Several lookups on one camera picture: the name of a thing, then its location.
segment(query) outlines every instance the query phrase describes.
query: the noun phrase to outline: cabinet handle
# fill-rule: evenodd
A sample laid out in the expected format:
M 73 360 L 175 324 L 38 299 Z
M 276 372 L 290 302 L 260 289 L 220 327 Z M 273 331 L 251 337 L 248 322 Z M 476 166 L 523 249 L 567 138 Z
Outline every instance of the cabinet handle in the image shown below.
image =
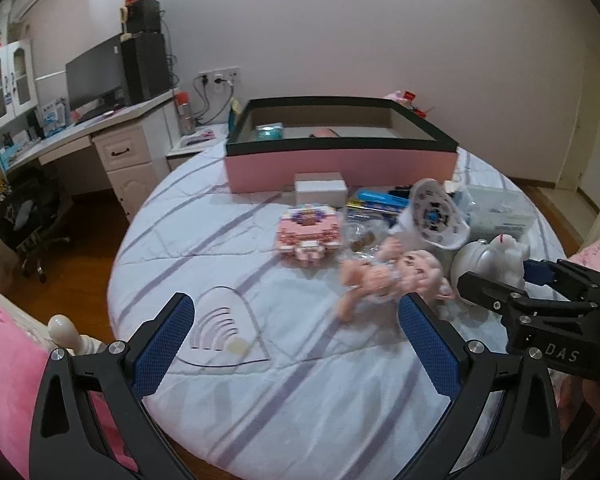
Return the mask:
M 111 152 L 111 156 L 120 156 L 120 155 L 124 155 L 125 153 L 127 153 L 127 152 L 130 152 L 130 151 L 131 151 L 131 148 L 127 148 L 127 149 L 126 149 L 124 152 L 118 152 L 118 153 L 116 153 L 116 152 Z

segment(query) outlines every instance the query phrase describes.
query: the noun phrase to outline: black monitor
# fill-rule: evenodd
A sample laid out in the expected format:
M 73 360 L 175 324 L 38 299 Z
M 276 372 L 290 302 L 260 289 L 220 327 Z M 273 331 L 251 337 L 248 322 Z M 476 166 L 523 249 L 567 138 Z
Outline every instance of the black monitor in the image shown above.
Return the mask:
M 66 64 L 66 83 L 71 110 L 98 98 L 116 104 L 124 88 L 120 35 L 109 38 Z

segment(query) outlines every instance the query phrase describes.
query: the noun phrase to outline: white bedpost knob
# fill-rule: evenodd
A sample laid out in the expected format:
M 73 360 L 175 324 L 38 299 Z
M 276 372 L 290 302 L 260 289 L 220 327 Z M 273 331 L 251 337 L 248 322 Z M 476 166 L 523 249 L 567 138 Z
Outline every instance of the white bedpost knob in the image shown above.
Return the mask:
M 54 343 L 70 348 L 76 355 L 95 354 L 102 346 L 101 341 L 87 335 L 80 335 L 72 321 L 62 314 L 53 316 L 47 328 Z

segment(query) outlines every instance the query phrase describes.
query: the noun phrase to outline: black office chair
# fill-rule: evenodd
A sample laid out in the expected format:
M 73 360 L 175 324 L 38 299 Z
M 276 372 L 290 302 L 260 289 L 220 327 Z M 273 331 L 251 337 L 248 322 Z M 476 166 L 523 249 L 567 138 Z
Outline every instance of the black office chair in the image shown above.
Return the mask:
M 61 207 L 58 183 L 38 168 L 30 168 L 11 186 L 13 192 L 0 204 L 0 238 L 23 257 L 23 275 L 29 276 L 29 263 L 35 260 L 38 279 L 45 283 L 42 253 L 53 244 L 71 241 L 67 236 L 55 236 Z

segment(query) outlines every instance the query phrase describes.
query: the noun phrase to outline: wifi symbol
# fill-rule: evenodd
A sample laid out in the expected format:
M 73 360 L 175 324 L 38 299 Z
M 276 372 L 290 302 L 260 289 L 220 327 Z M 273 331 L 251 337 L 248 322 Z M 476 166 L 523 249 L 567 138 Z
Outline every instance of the wifi symbol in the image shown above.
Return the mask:
M 191 333 L 191 347 L 221 351 L 229 338 L 238 334 L 231 310 L 221 306 L 196 320 Z

